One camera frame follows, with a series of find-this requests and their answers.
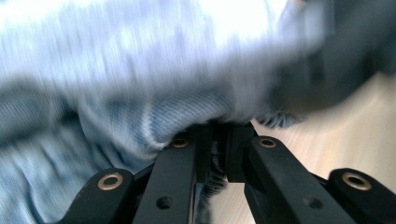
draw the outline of wooden floor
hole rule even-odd
[[[253,124],[280,139],[312,173],[360,170],[396,192],[396,78],[377,75],[341,105],[310,115],[285,130]],[[242,184],[230,184],[212,201],[215,224],[255,223]]]

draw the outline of blue denim fabric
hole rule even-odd
[[[271,71],[323,37],[281,29],[286,0],[29,4],[0,1],[0,223],[59,220],[92,175],[140,171],[194,123],[292,124]]]

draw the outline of light wood surface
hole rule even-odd
[[[396,192],[396,78],[374,76],[340,105],[313,113],[288,129],[269,130],[252,121],[260,135],[281,140],[308,171],[360,170]],[[212,200],[215,224],[255,223],[242,184],[230,184]]]

